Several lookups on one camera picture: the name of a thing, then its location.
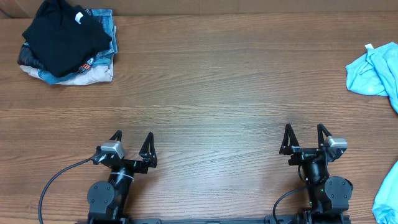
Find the black t-shirt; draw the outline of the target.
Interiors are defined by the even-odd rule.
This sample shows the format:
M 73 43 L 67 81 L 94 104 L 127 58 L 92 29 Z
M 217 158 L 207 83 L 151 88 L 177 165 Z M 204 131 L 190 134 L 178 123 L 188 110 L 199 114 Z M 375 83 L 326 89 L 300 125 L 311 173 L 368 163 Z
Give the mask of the black t-shirt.
M 22 36 L 44 68 L 57 78 L 77 72 L 87 60 L 108 50 L 111 42 L 100 21 L 80 5 L 62 0 L 43 1 Z

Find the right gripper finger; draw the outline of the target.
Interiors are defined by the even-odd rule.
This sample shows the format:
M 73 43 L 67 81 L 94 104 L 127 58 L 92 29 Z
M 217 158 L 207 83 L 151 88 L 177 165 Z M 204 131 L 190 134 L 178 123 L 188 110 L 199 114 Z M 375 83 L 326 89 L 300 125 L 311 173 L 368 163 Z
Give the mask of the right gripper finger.
M 292 155 L 300 150 L 299 142 L 290 123 L 285 125 L 284 138 L 279 150 L 279 154 Z
M 318 137 L 318 146 L 322 147 L 325 141 L 324 137 L 331 136 L 331 133 L 327 130 L 324 124 L 320 123 L 317 125 L 317 137 Z

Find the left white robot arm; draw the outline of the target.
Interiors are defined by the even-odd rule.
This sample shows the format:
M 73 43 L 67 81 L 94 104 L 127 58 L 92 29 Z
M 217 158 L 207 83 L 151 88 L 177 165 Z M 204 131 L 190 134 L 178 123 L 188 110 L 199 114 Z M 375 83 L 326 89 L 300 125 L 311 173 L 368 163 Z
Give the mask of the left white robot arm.
M 128 223 L 124 213 L 130 187 L 135 174 L 146 174 L 148 169 L 157 167 L 154 135 L 149 133 L 139 156 L 141 160 L 125 159 L 122 146 L 122 131 L 115 134 L 96 148 L 91 158 L 95 165 L 102 164 L 111 169 L 107 181 L 94 183 L 87 193 L 90 205 L 87 223 Z

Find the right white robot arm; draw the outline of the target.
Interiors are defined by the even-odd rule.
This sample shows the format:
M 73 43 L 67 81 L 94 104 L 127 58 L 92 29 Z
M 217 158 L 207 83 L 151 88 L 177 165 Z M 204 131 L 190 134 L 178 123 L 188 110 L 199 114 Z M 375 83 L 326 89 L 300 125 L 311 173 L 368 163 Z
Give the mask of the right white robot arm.
M 308 193 L 310 206 L 301 208 L 291 222 L 299 224 L 345 224 L 350 223 L 349 216 L 343 212 L 349 209 L 353 185 L 345 178 L 331 176 L 328 165 L 339 159 L 348 148 L 345 138 L 334 137 L 323 124 L 317 125 L 318 146 L 304 148 L 299 145 L 290 124 L 285 125 L 284 138 L 279 150 L 282 155 L 290 156 L 288 164 L 298 168 L 298 176 L 304 186 L 283 194 L 273 206 L 272 216 L 276 223 L 280 218 L 276 208 L 282 199 L 296 192 Z

